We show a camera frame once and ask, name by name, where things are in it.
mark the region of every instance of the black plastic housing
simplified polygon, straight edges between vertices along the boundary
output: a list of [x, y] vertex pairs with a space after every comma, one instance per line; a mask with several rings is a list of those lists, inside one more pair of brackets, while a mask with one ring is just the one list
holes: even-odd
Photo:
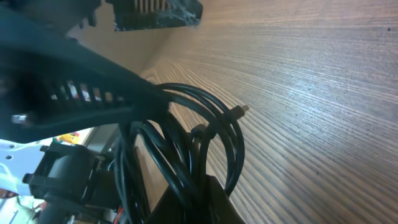
[[91, 205], [117, 209], [120, 199], [114, 172], [99, 169], [94, 152], [80, 145], [52, 143], [45, 151], [34, 174], [26, 174], [23, 183], [29, 184], [35, 198], [44, 199], [64, 210], [74, 211], [79, 206]]
[[206, 177], [205, 207], [185, 211], [173, 190], [168, 187], [145, 224], [244, 224], [216, 177]]
[[101, 0], [7, 0], [6, 5], [46, 29], [65, 35], [84, 18], [95, 26], [95, 10]]
[[23, 15], [0, 7], [0, 30], [1, 139], [32, 142], [168, 110], [153, 84]]
[[117, 31], [195, 26], [203, 6], [198, 0], [107, 0]]

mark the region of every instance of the wooden surface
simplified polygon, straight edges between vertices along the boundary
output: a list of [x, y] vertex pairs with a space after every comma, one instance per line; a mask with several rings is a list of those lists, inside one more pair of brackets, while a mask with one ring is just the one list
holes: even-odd
[[172, 32], [172, 29], [115, 32], [113, 7], [105, 1], [102, 1], [102, 6], [95, 14], [96, 27], [89, 26], [87, 20], [83, 20], [84, 29], [76, 25], [68, 35], [78, 39], [79, 44], [135, 73], [145, 69], [150, 56]]
[[[398, 223], [398, 1], [203, 4], [201, 25], [175, 29], [142, 76], [251, 108], [240, 120], [246, 161], [231, 196], [242, 218]], [[200, 122], [174, 112], [186, 127]], [[208, 164], [223, 183], [219, 141]]]

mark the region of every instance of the coiled cable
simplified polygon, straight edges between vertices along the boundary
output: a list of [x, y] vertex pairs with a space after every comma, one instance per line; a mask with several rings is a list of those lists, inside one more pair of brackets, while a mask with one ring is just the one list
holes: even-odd
[[211, 93], [186, 84], [164, 83], [158, 87], [183, 93], [200, 102], [165, 91], [171, 102], [198, 113], [208, 121], [208, 126], [201, 124], [187, 133], [170, 112], [154, 121], [163, 135], [149, 121], [119, 124], [121, 138], [114, 152], [114, 173], [130, 223], [143, 223], [150, 215], [137, 151], [133, 147], [138, 135], [185, 209], [201, 204], [208, 146], [217, 134], [227, 158], [226, 195], [232, 193], [243, 169], [244, 139], [237, 119], [244, 115], [244, 110], [240, 106], [230, 110]]

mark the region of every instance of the wood grain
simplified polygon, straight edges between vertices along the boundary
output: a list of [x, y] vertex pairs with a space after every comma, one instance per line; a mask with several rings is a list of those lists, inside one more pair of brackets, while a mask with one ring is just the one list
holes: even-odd
[[168, 37], [171, 29], [135, 30], [115, 32], [113, 5], [103, 3], [96, 11], [97, 26], [76, 25], [68, 36], [79, 40], [79, 44], [111, 61], [140, 74], [150, 56]]
[[[247, 223], [398, 223], [398, 2], [213, 0], [142, 76], [206, 89], [241, 119], [231, 199]], [[173, 106], [186, 128], [201, 119]], [[209, 172], [224, 183], [212, 143]]]

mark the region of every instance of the white plastic part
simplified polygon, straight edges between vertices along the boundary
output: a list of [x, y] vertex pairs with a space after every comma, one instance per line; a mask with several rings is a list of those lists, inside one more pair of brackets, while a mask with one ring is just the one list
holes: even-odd
[[19, 144], [0, 139], [0, 189], [19, 195], [31, 195], [22, 183], [25, 174], [33, 174], [44, 156], [37, 143]]

